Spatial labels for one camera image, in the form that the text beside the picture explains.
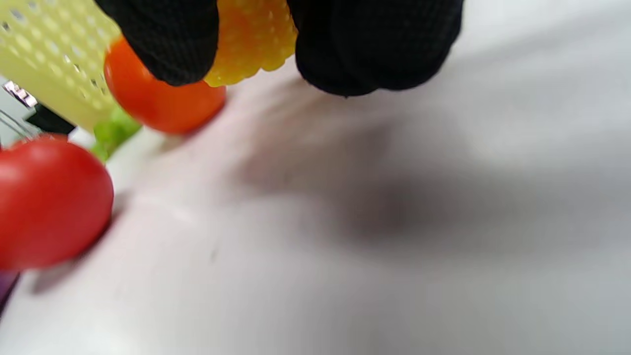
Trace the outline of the person's right hand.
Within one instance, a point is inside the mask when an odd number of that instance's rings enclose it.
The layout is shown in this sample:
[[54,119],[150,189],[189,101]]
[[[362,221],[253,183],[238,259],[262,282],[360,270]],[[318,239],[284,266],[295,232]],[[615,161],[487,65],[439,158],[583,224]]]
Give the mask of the person's right hand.
[[[297,28],[302,78],[351,97],[402,91],[432,79],[460,34],[461,0],[283,0]],[[149,72],[181,87],[216,63],[216,0],[98,0]]]

